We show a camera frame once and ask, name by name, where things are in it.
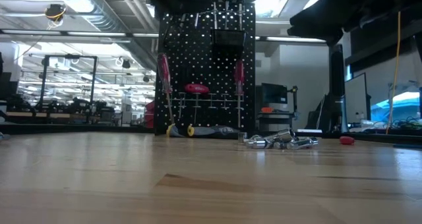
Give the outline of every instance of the black pegboard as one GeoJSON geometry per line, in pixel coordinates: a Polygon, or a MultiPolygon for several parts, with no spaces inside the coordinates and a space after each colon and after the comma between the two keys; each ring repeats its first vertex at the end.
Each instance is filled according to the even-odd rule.
{"type": "MultiPolygon", "coordinates": [[[[160,23],[160,48],[169,59],[173,99],[180,99],[180,92],[185,92],[186,84],[203,84],[210,89],[213,99],[236,100],[235,95],[235,63],[237,55],[212,51],[211,30],[214,28],[213,5],[208,11],[201,13],[195,27],[196,14],[187,14],[180,24],[182,16],[166,15],[160,23]]],[[[230,13],[224,12],[224,4],[218,3],[218,28],[224,29],[227,17],[228,30],[239,30],[238,5],[230,5],[230,13]]],[[[243,131],[253,131],[255,127],[255,6],[246,4],[244,8],[242,28],[246,32],[245,48],[242,60],[245,67],[245,92],[241,106],[241,128],[243,131]]],[[[186,94],[186,99],[195,99],[195,95],[186,94]]],[[[211,95],[200,95],[200,99],[210,99],[211,95]]],[[[162,82],[157,75],[154,128],[156,134],[166,132],[171,124],[169,110],[166,107],[166,95],[162,92],[162,82]]],[[[196,124],[194,124],[195,102],[186,101],[179,118],[179,101],[172,101],[173,116],[179,130],[187,131],[187,127],[225,125],[237,126],[237,102],[213,102],[211,109],[209,101],[200,101],[197,109],[196,124]]]]}

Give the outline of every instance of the monitor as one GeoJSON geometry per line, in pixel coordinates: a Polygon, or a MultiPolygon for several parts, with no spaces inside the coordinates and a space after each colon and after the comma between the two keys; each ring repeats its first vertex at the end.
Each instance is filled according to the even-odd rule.
{"type": "Polygon", "coordinates": [[[262,101],[287,104],[287,86],[262,83],[262,101]]]}

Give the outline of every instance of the red screwdriver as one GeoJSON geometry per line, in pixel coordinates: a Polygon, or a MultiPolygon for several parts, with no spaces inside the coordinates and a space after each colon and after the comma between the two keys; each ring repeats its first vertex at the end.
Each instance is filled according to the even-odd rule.
{"type": "Polygon", "coordinates": [[[235,81],[236,81],[236,95],[237,95],[237,126],[241,127],[240,121],[240,110],[241,110],[241,96],[243,95],[243,82],[245,81],[245,72],[243,68],[242,59],[237,60],[235,69],[235,81]]]}
{"type": "Polygon", "coordinates": [[[171,120],[171,123],[174,125],[174,118],[173,118],[173,112],[171,110],[171,101],[170,101],[170,93],[172,92],[172,89],[171,89],[171,84],[170,84],[169,61],[165,53],[160,53],[158,55],[157,69],[158,69],[158,76],[160,77],[163,83],[163,91],[164,93],[166,93],[166,96],[167,96],[167,104],[169,107],[170,120],[171,120]]]}

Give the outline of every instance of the exposed ductwork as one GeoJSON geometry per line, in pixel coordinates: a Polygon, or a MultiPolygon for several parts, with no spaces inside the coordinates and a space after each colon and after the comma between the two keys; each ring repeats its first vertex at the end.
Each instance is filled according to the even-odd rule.
{"type": "MultiPolygon", "coordinates": [[[[90,12],[97,16],[86,16],[85,19],[95,26],[101,32],[128,32],[129,28],[120,20],[105,0],[68,0],[68,1],[87,1],[93,10],[90,12]]],[[[142,41],[143,47],[136,40],[131,43],[118,43],[121,47],[129,50],[133,57],[146,69],[156,71],[156,58],[149,52],[150,40],[142,41]]]]}

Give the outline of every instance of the white board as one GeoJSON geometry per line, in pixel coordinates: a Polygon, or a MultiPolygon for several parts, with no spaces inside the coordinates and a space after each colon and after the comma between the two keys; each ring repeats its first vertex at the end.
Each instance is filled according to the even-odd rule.
{"type": "Polygon", "coordinates": [[[347,122],[360,123],[362,118],[356,113],[363,113],[363,119],[368,119],[366,75],[361,74],[348,80],[345,83],[345,93],[347,122]]]}

